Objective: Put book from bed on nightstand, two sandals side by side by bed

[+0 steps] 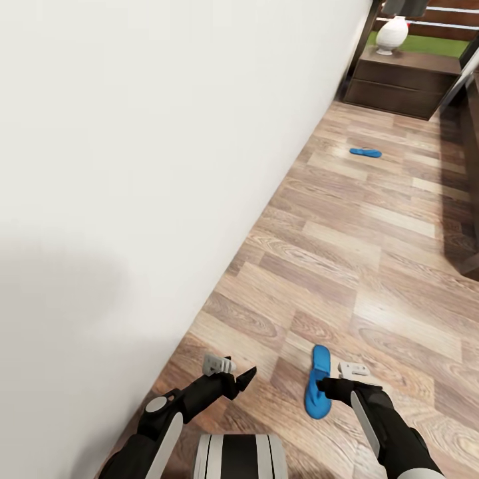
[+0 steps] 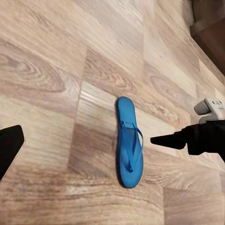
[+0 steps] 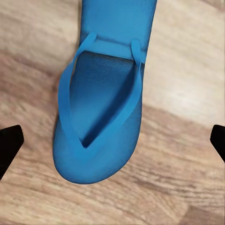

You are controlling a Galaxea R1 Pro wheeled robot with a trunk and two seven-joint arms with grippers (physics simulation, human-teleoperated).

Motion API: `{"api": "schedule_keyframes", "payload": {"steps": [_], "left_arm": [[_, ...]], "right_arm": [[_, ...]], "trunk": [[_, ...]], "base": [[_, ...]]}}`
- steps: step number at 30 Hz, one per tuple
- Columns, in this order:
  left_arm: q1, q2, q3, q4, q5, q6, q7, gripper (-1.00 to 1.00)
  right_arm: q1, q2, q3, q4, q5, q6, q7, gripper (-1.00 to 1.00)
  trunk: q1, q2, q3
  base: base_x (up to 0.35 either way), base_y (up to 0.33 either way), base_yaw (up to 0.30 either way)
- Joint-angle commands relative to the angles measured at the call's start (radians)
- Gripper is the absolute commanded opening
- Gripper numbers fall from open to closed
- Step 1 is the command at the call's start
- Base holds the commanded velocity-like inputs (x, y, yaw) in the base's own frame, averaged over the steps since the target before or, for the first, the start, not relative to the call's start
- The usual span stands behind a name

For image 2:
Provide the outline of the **sandal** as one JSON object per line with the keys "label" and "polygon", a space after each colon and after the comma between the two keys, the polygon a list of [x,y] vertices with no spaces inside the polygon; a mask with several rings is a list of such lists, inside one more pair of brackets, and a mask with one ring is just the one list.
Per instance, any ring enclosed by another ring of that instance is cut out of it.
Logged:
{"label": "sandal", "polygon": [[135,117],[135,106],[128,97],[119,97],[116,101],[119,122],[118,173],[125,188],[134,188],[143,173],[143,146],[140,144]]}

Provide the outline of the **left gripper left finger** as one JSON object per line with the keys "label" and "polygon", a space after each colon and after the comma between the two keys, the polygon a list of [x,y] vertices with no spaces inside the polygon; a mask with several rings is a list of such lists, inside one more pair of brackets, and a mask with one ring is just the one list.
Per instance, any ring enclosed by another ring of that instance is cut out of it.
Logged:
{"label": "left gripper left finger", "polygon": [[0,181],[24,143],[20,125],[0,130]]}

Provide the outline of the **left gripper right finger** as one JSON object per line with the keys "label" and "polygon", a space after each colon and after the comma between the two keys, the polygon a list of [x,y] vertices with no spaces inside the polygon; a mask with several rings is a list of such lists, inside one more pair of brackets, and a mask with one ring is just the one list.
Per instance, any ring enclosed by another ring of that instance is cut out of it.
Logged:
{"label": "left gripper right finger", "polygon": [[214,125],[211,132],[210,141],[225,162],[225,126],[217,124]]}

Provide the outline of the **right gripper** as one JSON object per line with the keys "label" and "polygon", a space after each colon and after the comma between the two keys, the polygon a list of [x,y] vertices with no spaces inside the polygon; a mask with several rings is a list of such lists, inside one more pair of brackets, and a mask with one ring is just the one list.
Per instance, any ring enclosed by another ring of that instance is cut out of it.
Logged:
{"label": "right gripper", "polygon": [[210,141],[214,125],[225,126],[225,120],[211,120],[205,124],[195,124],[183,128],[172,135],[152,137],[150,142],[155,145],[181,150],[186,144],[189,155],[200,155],[204,152],[218,153]]}

